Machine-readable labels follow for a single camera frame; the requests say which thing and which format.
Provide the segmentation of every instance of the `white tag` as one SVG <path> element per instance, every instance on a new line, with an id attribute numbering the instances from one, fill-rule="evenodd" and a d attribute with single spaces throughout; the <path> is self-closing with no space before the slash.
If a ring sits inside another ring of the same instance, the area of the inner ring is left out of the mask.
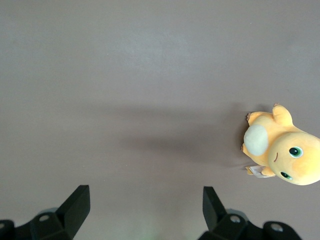
<path id="1" fill-rule="evenodd" d="M 253 175 L 255 175 L 257 178 L 270 178 L 270 177 L 273 177 L 273 176 L 266 176 L 266 175 L 263 175 L 261 172 L 262 170 L 265 168 L 265 166 L 250 166 L 249 169 L 250 171 L 253 173 Z"/>

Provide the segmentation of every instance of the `plush toy tag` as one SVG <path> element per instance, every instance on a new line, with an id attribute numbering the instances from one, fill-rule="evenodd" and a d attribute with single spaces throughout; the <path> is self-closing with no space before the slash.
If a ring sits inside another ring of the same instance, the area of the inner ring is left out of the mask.
<path id="1" fill-rule="evenodd" d="M 263 175 L 261 172 L 265 166 L 247 166 L 246 169 L 249 175 L 255 175 L 257 178 L 270 178 L 271 176 Z"/>

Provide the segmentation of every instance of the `stuffed animal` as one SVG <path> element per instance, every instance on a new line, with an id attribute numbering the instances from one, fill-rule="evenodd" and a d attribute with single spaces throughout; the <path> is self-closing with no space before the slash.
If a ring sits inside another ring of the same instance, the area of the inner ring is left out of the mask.
<path id="1" fill-rule="evenodd" d="M 252 112 L 247 121 L 241 150 L 265 166 L 263 175 L 296 185 L 320 180 L 320 139 L 295 127 L 285 107 L 276 103 L 272 113 Z"/>

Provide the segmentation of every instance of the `plush toy eye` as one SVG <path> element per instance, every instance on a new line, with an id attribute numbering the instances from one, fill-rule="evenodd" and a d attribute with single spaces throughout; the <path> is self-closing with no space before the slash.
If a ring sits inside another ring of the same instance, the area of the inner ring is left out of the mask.
<path id="1" fill-rule="evenodd" d="M 285 172 L 281 172 L 281 175 L 284 176 L 286 179 L 292 180 L 292 177 L 286 174 Z"/>
<path id="2" fill-rule="evenodd" d="M 291 157 L 297 159 L 297 158 L 300 158 L 304 154 L 304 151 L 302 151 L 302 149 L 300 147 L 295 146 L 295 147 L 290 148 L 289 153 L 290 153 Z"/>

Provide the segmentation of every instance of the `plush toy arm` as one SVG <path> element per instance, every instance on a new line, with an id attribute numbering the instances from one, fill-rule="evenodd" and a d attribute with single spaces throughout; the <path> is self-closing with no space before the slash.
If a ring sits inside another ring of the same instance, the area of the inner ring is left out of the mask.
<path id="1" fill-rule="evenodd" d="M 246 147 L 245 144 L 242 144 L 242 146 L 241 146 L 241 151 L 242 151 L 245 155 L 249 156 L 249 152 L 248 152 L 248 149 L 247 149 L 247 147 Z"/>
<path id="2" fill-rule="evenodd" d="M 272 109 L 272 113 L 276 123 L 286 127 L 294 125 L 290 112 L 284 106 L 276 103 Z"/>
<path id="3" fill-rule="evenodd" d="M 273 176 L 275 176 L 275 173 L 271 170 L 271 168 L 270 167 L 268 167 L 268 166 L 266 166 L 263 170 L 262 170 L 262 172 L 261 172 L 263 175 L 265 175 L 265 176 L 268 176 L 268 177 L 273 177 Z"/>

